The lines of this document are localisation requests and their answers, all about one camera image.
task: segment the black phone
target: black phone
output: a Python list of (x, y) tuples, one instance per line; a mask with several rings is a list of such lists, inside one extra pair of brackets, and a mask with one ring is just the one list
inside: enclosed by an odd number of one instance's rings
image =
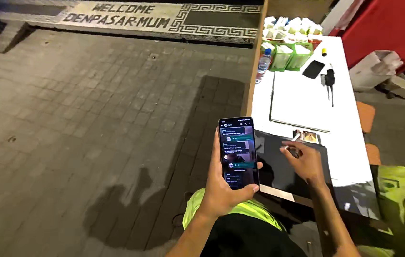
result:
[(218, 128), (225, 181), (233, 190), (244, 188), (248, 184), (259, 185), (253, 119), (221, 119), (218, 121)]
[(324, 63), (321, 63), (318, 61), (312, 61), (309, 64), (309, 66), (307, 66), (307, 68), (304, 70), (302, 75), (304, 75), (308, 78), (311, 78), (311, 79), (315, 79), (318, 77), (318, 74), (320, 74), (320, 72), (324, 66), (325, 66)]

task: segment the floor drain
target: floor drain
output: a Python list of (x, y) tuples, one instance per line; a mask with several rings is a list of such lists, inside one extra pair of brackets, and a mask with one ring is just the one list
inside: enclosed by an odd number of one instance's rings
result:
[(158, 59), (158, 56), (159, 55), (157, 55), (157, 54), (151, 54), (151, 55), (148, 56), (148, 60), (149, 61), (156, 61), (156, 59)]

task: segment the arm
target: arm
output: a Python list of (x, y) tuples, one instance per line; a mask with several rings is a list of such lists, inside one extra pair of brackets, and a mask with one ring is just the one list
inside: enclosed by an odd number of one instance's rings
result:
[[(260, 169), (262, 166), (263, 164), (259, 162), (258, 168)], [(213, 139), (212, 159), (201, 205), (177, 244), (166, 257), (199, 256), (217, 218), (228, 214), (237, 204), (251, 199), (259, 188), (256, 184), (250, 184), (243, 189), (232, 190), (223, 179), (220, 141), (218, 130), (216, 130)]]
[(177, 244), (166, 257), (199, 256), (216, 220), (196, 211)]
[(314, 203), (314, 212), (319, 227), (320, 238), (325, 238), (324, 231), (329, 232), (334, 256), (359, 257), (347, 228), (340, 217), (339, 211), (325, 183), (320, 153), (303, 143), (284, 142), (301, 150), (302, 155), (297, 159), (287, 149), (280, 151), (286, 156), (296, 173), (309, 185), (309, 190)]

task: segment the red wall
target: red wall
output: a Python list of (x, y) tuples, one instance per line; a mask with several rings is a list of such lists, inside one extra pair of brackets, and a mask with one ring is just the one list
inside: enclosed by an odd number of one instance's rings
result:
[(405, 0), (372, 0), (342, 36), (348, 67), (374, 50), (394, 50), (405, 70)]

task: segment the smartphone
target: smartphone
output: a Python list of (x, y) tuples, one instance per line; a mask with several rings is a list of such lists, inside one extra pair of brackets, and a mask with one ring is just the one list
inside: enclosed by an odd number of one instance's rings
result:
[(218, 121), (223, 177), (231, 189), (260, 184), (251, 117)]

